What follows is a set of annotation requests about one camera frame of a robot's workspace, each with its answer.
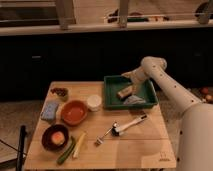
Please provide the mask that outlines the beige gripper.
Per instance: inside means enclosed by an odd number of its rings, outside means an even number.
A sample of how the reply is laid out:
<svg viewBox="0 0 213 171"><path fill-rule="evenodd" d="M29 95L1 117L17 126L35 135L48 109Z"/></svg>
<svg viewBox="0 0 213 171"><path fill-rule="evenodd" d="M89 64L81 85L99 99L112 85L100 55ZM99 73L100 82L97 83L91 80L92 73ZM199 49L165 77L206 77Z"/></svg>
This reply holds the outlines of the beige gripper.
<svg viewBox="0 0 213 171"><path fill-rule="evenodd" d="M131 78L132 82L132 94L137 94L139 91L139 84L143 83L148 79L148 76L144 72L142 67L138 67L133 71L124 72L121 76L125 78Z"/></svg>

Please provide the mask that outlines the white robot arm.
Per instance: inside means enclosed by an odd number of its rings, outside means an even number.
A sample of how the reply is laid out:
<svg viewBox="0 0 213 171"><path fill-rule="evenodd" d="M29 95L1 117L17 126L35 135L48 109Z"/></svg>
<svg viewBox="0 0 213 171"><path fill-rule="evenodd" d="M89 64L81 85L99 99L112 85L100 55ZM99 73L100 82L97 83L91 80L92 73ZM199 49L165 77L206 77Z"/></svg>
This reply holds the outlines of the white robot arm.
<svg viewBox="0 0 213 171"><path fill-rule="evenodd" d="M213 104L204 103L169 76L164 58L144 57L140 66L122 73L133 92L152 78L182 114L176 171L213 171Z"/></svg>

